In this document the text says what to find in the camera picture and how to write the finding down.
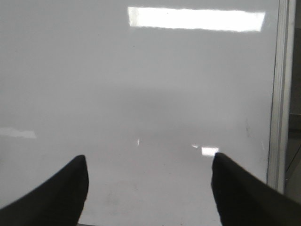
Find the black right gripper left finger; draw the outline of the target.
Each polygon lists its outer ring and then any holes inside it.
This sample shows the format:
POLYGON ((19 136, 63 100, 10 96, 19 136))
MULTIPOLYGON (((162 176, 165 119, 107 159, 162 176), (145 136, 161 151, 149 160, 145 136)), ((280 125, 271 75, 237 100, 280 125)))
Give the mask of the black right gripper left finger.
POLYGON ((75 226, 89 188, 87 162, 78 155, 40 186, 1 208, 2 226, 75 226))

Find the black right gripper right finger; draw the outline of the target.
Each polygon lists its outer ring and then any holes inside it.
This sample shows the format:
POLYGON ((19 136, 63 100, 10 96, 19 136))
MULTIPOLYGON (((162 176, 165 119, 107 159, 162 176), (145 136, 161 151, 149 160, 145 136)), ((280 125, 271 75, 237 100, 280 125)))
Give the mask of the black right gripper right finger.
POLYGON ((301 206, 216 153, 211 188, 223 226, 299 226, 301 206))

